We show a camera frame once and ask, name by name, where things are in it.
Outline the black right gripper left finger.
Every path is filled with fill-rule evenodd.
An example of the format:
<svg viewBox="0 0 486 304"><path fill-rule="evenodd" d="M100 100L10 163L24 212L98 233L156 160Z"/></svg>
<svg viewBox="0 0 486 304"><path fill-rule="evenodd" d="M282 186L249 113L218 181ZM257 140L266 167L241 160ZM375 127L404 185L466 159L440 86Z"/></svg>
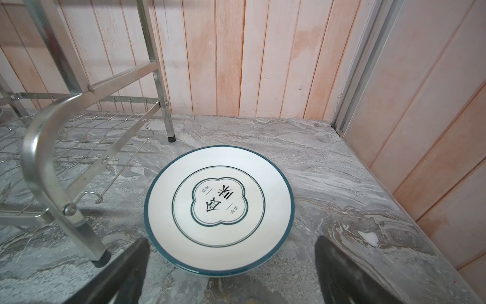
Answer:
<svg viewBox="0 0 486 304"><path fill-rule="evenodd" d="M149 241L137 239L66 303L138 303L146 277Z"/></svg>

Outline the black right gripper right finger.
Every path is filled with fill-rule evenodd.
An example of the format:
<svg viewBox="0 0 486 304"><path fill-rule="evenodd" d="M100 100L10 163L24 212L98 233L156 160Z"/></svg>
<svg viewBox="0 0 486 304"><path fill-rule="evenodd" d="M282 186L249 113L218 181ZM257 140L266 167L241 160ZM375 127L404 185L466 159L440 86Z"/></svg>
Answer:
<svg viewBox="0 0 486 304"><path fill-rule="evenodd" d="M325 236L315 243L315 265L325 303L401 303Z"/></svg>

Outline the white plate green clover design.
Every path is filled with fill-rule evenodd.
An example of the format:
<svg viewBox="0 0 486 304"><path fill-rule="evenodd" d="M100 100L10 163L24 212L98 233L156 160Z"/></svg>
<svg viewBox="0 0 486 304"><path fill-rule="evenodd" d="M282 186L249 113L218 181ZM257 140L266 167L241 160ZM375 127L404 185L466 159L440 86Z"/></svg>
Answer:
<svg viewBox="0 0 486 304"><path fill-rule="evenodd" d="M216 145L170 162L144 204L150 241L174 266L228 277L269 261L285 243L295 199L283 172L250 149Z"/></svg>

